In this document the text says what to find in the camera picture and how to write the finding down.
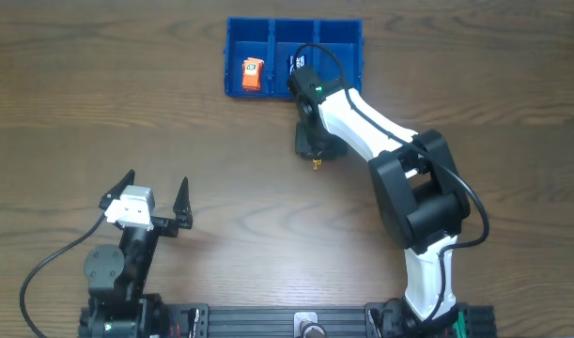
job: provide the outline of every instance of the black cable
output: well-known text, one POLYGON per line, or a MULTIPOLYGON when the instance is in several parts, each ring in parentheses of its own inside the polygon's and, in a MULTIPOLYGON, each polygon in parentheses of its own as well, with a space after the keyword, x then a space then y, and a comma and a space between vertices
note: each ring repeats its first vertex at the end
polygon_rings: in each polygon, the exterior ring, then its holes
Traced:
POLYGON ((99 217, 97 222, 90 228, 90 230, 88 230, 88 232, 83 234, 80 238, 74 240, 72 243, 61 248, 56 253, 53 253, 50 256, 46 257, 42 262, 40 262, 38 265, 36 265, 36 267, 33 268, 32 271, 30 271, 30 273, 27 275, 27 277, 25 277, 25 281, 23 281, 22 289, 20 291, 20 309, 22 310, 23 319, 25 319, 27 326, 30 327, 30 329, 32 329, 32 331, 37 335, 38 338, 46 338, 46 336, 36 327, 36 325, 34 324, 32 319, 30 318, 30 315, 27 313, 27 309, 25 307, 25 292, 27 291, 27 287, 30 284, 30 281, 32 281, 32 278, 34 278, 34 276, 40 271, 40 269, 44 268, 44 266, 51 263, 51 261, 53 261, 55 258, 60 256, 61 254, 63 254, 67 250, 73 248, 74 246, 80 244, 85 239, 87 239, 90 235, 92 235, 92 233, 94 233, 95 230, 97 230, 97 228, 99 227, 99 225, 101 225, 101 223, 104 219, 105 219, 105 214, 103 213, 99 217))
POLYGON ((478 212, 481 216, 481 220, 483 221, 483 234, 481 234, 481 236, 477 239, 474 240, 470 240, 467 242, 463 242, 463 243, 456 243, 456 244, 451 244, 451 245, 447 245, 444 246, 438 253, 439 256, 439 263, 441 266, 441 291, 439 293, 439 298, 437 300, 437 305, 435 306, 435 308, 433 309, 432 313, 430 313, 430 315, 427 317, 427 319, 425 319, 425 321, 429 321, 431 320, 435 314, 439 311, 439 308, 441 307, 441 304, 444 300, 444 296, 445 296, 445 262, 443 260, 444 256, 445 256, 445 252, 448 250, 453 250, 453 249, 461 249, 461 248, 470 248, 476 245, 481 244, 482 242, 485 241, 485 239, 487 239, 487 237, 489 236, 489 216, 487 215, 487 211, 485 210, 485 207, 483 206, 483 203, 481 202, 481 200, 478 198, 478 196, 476 195, 476 192, 474 192, 474 190, 470 187, 470 185, 468 185, 468 183, 466 183, 466 181, 464 181, 464 179, 462 179, 460 176, 456 175, 454 172, 452 172, 451 170, 449 170, 448 168, 446 168, 445 166, 441 165, 440 163, 436 162, 430 155, 428 155, 428 153, 426 153, 423 149, 421 149, 418 146, 415 146, 409 142, 406 142, 404 140, 402 140, 401 138, 395 136, 392 132, 386 130, 385 128, 383 128, 381 125, 379 125, 378 123, 376 123, 374 120, 372 120, 370 117, 366 116, 364 114, 364 112, 362 112, 353 102, 353 100, 351 99, 351 96, 349 95, 349 90, 346 87, 346 82, 347 82, 347 78, 346 78, 346 74, 345 74, 345 70, 343 69, 343 65, 341 65, 341 62, 338 60, 338 58, 336 57, 336 55, 334 55, 333 52, 331 52, 328 48, 317 44, 317 43, 304 43, 303 45, 301 45, 297 51, 295 52, 295 55, 293 57, 294 60, 297 60, 297 56, 299 55, 299 53, 301 52, 301 50, 305 47, 314 47, 314 48, 318 48, 320 50, 322 50, 324 53, 326 53, 328 56, 331 57, 331 59, 334 61, 334 63, 338 66, 339 71, 341 72, 341 86, 343 86, 343 89, 345 91, 345 97, 347 98, 347 101, 349 103, 349 106, 351 107, 351 109, 353 111, 355 111, 359 116, 361 116, 364 120, 366 120, 368 123, 370 123, 374 128, 376 128, 378 131, 381 131, 382 133, 384 133, 385 135, 387 135, 389 138, 392 138, 394 140, 396 140, 397 142, 399 142, 401 145, 407 147, 408 149, 414 151, 416 154, 422 156, 423 158, 425 158, 427 161, 431 162, 433 164, 433 166, 438 166, 439 168, 443 169, 443 171, 445 173, 447 173, 449 176, 451 176, 457 183, 458 185, 471 197, 471 199, 473 200, 474 204, 476 205, 476 208, 478 209, 478 212))

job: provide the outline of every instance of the blue bin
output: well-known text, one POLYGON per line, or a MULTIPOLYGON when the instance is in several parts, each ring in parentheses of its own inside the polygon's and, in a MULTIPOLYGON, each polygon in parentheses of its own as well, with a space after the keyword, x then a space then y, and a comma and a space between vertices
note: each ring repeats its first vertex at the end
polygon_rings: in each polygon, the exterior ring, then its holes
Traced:
MULTIPOLYGON (((234 98, 289 99, 289 58, 306 42, 320 43, 335 53, 348 81, 361 91, 364 68, 362 28, 361 20, 228 18, 225 93, 234 98), (264 60, 259 92, 242 89, 242 62, 247 57, 264 60)), ((308 47, 301 54, 321 79, 328 81, 340 76, 334 61, 323 51, 308 47)))

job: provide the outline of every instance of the orange box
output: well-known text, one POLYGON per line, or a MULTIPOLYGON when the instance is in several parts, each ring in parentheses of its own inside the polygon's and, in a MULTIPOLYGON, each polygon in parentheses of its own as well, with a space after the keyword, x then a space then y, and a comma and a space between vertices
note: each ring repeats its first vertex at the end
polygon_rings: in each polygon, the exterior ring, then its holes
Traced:
POLYGON ((242 89, 259 91, 261 89, 261 71, 264 60, 248 57, 242 63, 242 89))

